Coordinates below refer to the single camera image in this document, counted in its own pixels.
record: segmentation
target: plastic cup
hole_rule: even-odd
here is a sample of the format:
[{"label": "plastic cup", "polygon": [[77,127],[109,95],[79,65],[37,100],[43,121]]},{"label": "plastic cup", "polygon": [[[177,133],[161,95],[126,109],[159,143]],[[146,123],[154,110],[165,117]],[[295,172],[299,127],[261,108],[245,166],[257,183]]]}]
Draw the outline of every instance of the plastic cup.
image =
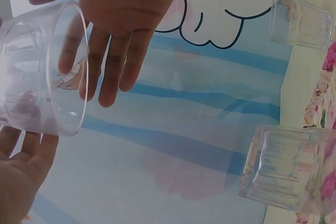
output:
[{"label": "plastic cup", "polygon": [[[75,2],[37,9],[3,23],[0,124],[75,135],[87,104],[87,54],[86,24]],[[65,64],[68,67],[60,72]]]},{"label": "plastic cup", "polygon": [[327,49],[333,32],[329,11],[304,0],[273,0],[271,41]]},{"label": "plastic cup", "polygon": [[334,130],[259,126],[238,194],[295,212],[327,215],[336,209],[336,185],[331,184],[335,148]]}]

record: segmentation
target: blue stripe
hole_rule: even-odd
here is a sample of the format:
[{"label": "blue stripe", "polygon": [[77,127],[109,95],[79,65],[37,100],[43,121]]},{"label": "blue stripe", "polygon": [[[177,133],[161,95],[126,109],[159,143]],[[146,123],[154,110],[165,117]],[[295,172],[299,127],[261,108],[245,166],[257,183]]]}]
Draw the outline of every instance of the blue stripe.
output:
[{"label": "blue stripe", "polygon": [[163,37],[157,34],[153,36],[150,48],[166,51],[176,51],[178,48],[178,51],[181,52],[202,55],[219,60],[226,60],[244,66],[279,74],[281,76],[285,75],[288,65],[288,60],[276,59],[232,48],[222,50],[210,44],[202,47],[196,47],[182,39]]},{"label": "blue stripe", "polygon": [[238,112],[243,114],[259,114],[269,116],[278,120],[280,118],[280,107],[272,103],[254,102],[231,97],[223,93],[202,93],[185,92],[172,89],[164,89],[136,83],[129,91],[135,94],[152,95],[154,97],[183,99],[198,102],[216,109],[227,112]]},{"label": "blue stripe", "polygon": [[169,156],[206,168],[239,176],[246,155],[175,134],[139,129],[86,116],[83,128],[116,136]]},{"label": "blue stripe", "polygon": [[47,224],[81,224],[54,203],[38,193],[35,197],[32,211]]}]

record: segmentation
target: cup rim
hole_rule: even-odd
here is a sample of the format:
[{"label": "cup rim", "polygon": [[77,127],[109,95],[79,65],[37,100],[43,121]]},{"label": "cup rim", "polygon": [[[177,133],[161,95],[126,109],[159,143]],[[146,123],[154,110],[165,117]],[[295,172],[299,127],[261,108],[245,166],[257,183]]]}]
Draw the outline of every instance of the cup rim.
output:
[{"label": "cup rim", "polygon": [[[49,33],[48,40],[52,41],[52,39],[53,39],[53,37],[55,35],[54,32],[55,32],[56,26],[57,26],[57,24],[59,22],[59,18],[61,16],[61,14],[63,13],[63,11],[66,8],[68,8],[69,6],[75,7],[76,10],[77,10],[77,12],[78,12],[78,14],[81,17],[83,28],[84,28],[85,46],[86,46],[86,49],[87,49],[87,52],[88,52],[87,26],[86,26],[86,23],[85,23],[83,12],[82,12],[81,8],[79,7],[79,5],[77,4],[77,2],[75,2],[75,1],[64,2],[64,3],[61,4],[60,8],[58,8],[57,13],[55,14],[55,16],[53,17],[53,20],[52,20],[52,29],[51,29],[51,32]],[[51,43],[48,43],[48,46],[47,46],[47,55],[46,55],[46,80],[47,80],[48,94],[51,97],[51,99],[53,99],[53,95],[52,95],[53,93],[52,93],[52,88],[51,88],[51,79],[50,79],[50,47],[51,47]],[[88,75],[89,74],[88,53],[84,57],[85,57],[85,60],[86,60],[86,77],[88,77],[89,76]],[[77,125],[75,131],[69,131],[69,130],[67,130],[64,127],[64,125],[61,122],[59,122],[59,120],[57,118],[58,117],[57,116],[57,109],[55,108],[54,104],[51,103],[51,107],[52,107],[53,113],[55,115],[57,126],[59,128],[60,133],[63,134],[63,135],[68,135],[68,136],[76,135],[77,132],[80,130],[82,124],[83,124],[84,117],[85,117],[85,112],[86,112],[86,107],[87,107],[87,102],[88,102],[88,89],[89,89],[88,78],[86,78],[86,87],[85,88],[86,88],[86,93],[85,93],[85,99],[84,99],[84,105],[83,105],[81,120],[80,120],[79,124]]]}]

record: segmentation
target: table surface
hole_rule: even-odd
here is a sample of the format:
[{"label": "table surface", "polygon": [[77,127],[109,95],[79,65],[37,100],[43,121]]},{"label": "table surface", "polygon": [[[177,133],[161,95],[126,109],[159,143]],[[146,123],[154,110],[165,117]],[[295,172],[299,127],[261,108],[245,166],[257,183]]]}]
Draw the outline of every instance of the table surface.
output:
[{"label": "table surface", "polygon": [[[330,10],[336,15],[336,0],[307,0]],[[294,46],[285,80],[281,89],[280,124],[302,126],[304,109],[320,77],[320,69],[326,52]],[[292,212],[268,207],[264,224],[295,224],[296,215]]]}]

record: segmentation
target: cartoon drawing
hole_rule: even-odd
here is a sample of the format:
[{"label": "cartoon drawing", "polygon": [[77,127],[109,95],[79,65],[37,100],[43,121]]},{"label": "cartoon drawing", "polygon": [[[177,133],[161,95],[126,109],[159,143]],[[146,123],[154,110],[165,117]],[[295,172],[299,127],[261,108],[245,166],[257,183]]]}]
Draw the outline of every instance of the cartoon drawing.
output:
[{"label": "cartoon drawing", "polygon": [[271,4],[272,0],[174,0],[156,31],[178,31],[192,45],[227,49],[238,40],[244,21],[267,14]]},{"label": "cartoon drawing", "polygon": [[78,90],[85,64],[86,62],[83,58],[62,79],[54,81],[51,85],[51,89]]},{"label": "cartoon drawing", "polygon": [[154,150],[146,152],[142,166],[146,172],[153,175],[160,192],[179,194],[184,200],[196,201],[222,194],[232,179],[229,174]]}]

